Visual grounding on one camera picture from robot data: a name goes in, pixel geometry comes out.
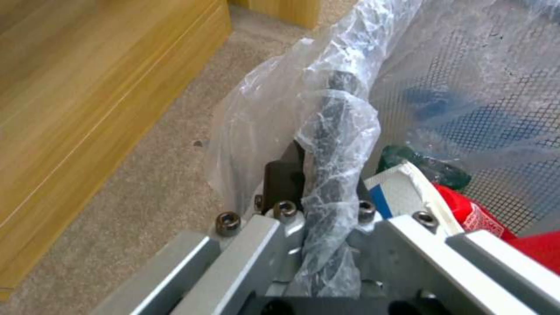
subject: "screw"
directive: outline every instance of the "screw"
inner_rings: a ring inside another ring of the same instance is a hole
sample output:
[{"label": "screw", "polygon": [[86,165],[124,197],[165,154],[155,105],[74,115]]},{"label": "screw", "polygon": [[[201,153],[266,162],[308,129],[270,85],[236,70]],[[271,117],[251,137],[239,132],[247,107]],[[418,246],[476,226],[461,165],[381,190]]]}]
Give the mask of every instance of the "screw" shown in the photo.
[{"label": "screw", "polygon": [[263,195],[256,194],[255,195],[255,212],[261,212],[263,209]]},{"label": "screw", "polygon": [[292,220],[294,220],[297,213],[297,208],[293,202],[289,200],[284,200],[284,201],[277,202],[274,205],[273,211],[274,211],[275,219],[279,220],[284,224],[288,224]]},{"label": "screw", "polygon": [[437,219],[427,211],[416,211],[412,214],[412,218],[434,234],[440,224]]},{"label": "screw", "polygon": [[369,223],[374,220],[375,206],[366,200],[360,200],[360,209],[358,211],[358,222]]},{"label": "screw", "polygon": [[232,237],[239,233],[241,218],[235,212],[222,212],[216,217],[216,232],[224,237]]}]

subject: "wooden panel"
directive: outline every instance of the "wooden panel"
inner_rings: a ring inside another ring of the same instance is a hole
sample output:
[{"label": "wooden panel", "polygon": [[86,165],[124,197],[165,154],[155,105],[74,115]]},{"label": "wooden panel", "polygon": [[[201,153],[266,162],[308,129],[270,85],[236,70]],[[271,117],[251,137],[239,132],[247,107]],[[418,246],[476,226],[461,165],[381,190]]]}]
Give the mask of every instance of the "wooden panel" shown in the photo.
[{"label": "wooden panel", "polygon": [[231,31],[225,0],[7,3],[11,11],[0,6],[7,21],[0,22],[0,297]]},{"label": "wooden panel", "polygon": [[319,18],[320,0],[229,0],[250,10],[312,29]]}]

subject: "beige carpet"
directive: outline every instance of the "beige carpet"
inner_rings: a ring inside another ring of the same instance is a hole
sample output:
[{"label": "beige carpet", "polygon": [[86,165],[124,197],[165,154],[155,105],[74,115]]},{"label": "beige carpet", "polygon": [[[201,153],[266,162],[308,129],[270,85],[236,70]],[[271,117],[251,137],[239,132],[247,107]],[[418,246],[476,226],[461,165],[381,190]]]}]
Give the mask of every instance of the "beige carpet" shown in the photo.
[{"label": "beige carpet", "polygon": [[[320,25],[356,0],[323,0]],[[221,210],[204,178],[213,108],[262,61],[309,31],[231,7],[234,31],[43,257],[0,314],[83,314],[182,229],[206,231]]]}]

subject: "plastic wrap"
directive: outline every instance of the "plastic wrap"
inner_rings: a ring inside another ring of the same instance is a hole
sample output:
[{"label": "plastic wrap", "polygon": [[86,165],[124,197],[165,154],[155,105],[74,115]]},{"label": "plastic wrap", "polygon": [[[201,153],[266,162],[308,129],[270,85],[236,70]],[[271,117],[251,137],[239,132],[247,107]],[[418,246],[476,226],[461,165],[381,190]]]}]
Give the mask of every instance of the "plastic wrap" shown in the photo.
[{"label": "plastic wrap", "polygon": [[317,39],[302,39],[248,74],[223,100],[207,155],[211,185],[243,213],[267,162],[294,139],[313,155],[302,203],[307,237],[292,295],[354,296],[360,276],[344,242],[357,224],[356,185],[379,136],[367,102],[381,64],[420,0],[365,0]]}]

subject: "red bag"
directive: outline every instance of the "red bag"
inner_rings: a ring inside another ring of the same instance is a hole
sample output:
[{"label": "red bag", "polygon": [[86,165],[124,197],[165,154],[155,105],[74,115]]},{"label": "red bag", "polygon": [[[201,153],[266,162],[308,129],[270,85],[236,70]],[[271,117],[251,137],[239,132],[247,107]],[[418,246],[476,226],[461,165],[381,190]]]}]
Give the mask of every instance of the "red bag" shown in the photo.
[{"label": "red bag", "polygon": [[514,233],[509,231],[476,201],[470,200],[445,186],[438,184],[434,184],[434,186],[451,209],[455,220],[465,231],[486,230],[503,240],[517,238]]},{"label": "red bag", "polygon": [[560,275],[560,231],[510,239],[507,243]]}]

